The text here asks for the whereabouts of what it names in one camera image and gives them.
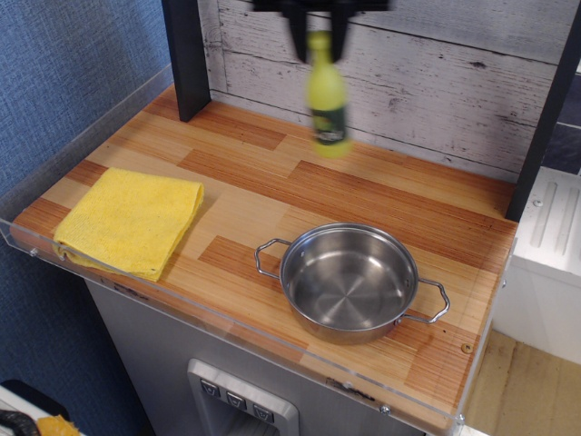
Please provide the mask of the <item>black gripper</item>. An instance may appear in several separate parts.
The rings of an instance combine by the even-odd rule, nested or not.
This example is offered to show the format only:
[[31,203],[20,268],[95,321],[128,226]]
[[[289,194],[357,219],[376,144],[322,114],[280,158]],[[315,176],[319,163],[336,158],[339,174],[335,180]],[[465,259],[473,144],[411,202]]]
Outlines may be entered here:
[[338,62],[349,29],[349,19],[362,12],[385,12],[389,0],[254,0],[255,12],[277,12],[288,20],[290,35],[297,58],[307,62],[307,13],[330,13],[332,61]]

